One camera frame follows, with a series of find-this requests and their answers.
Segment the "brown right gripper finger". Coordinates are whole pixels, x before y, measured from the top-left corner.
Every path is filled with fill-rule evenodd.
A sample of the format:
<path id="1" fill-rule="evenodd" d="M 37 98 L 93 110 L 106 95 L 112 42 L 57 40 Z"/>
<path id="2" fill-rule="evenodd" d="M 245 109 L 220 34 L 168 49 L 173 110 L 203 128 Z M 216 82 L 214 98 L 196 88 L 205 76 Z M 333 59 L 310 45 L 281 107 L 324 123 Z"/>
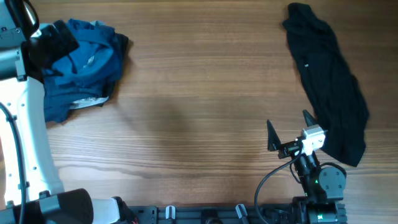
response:
<path id="1" fill-rule="evenodd" d="M 302 113 L 307 127 L 317 124 L 317 120 L 307 110 L 303 110 Z"/>
<path id="2" fill-rule="evenodd" d="M 270 152 L 278 151 L 281 145 L 280 139 L 269 119 L 267 120 L 266 124 L 268 133 L 267 150 Z"/>

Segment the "blue t-shirt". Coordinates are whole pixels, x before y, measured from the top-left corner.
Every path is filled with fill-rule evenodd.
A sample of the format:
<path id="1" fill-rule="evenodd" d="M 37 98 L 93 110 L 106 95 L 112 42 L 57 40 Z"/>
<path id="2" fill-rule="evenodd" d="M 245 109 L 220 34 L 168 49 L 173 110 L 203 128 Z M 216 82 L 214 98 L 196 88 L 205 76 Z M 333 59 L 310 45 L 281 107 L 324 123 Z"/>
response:
<path id="1" fill-rule="evenodd" d="M 79 48 L 57 60 L 45 76 L 57 85 L 90 86 L 119 80 L 123 74 L 128 37 L 100 21 L 70 19 L 67 27 Z"/>

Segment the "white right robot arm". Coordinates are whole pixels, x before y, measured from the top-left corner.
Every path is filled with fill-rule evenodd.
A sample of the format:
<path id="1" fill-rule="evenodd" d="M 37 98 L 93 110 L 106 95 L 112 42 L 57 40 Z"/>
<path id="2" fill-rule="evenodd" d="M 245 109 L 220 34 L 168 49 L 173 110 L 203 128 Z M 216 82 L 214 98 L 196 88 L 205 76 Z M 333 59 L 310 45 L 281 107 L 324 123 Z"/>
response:
<path id="1" fill-rule="evenodd" d="M 276 139 L 269 144 L 278 151 L 279 159 L 292 159 L 291 172 L 297 174 L 295 179 L 305 193 L 303 197 L 293 198 L 283 223 L 346 223 L 345 205 L 340 202 L 347 173 L 335 163 L 319 162 L 315 151 L 323 147 L 326 131 L 307 110 L 303 110 L 303 117 L 307 127 L 299 137 L 283 144 Z"/>

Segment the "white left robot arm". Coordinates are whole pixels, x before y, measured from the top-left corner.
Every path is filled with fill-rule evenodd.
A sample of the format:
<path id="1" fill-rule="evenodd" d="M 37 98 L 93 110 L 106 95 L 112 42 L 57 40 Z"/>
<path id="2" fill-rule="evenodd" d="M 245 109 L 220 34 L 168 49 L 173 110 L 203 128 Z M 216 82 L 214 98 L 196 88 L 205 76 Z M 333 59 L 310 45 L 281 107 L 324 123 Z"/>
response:
<path id="1" fill-rule="evenodd" d="M 65 191 L 50 152 L 44 121 L 42 67 L 77 48 L 63 21 L 38 37 L 1 49 L 1 142 L 9 173 L 3 223 L 157 223 L 155 207 L 128 207 L 119 198 L 92 199 Z"/>

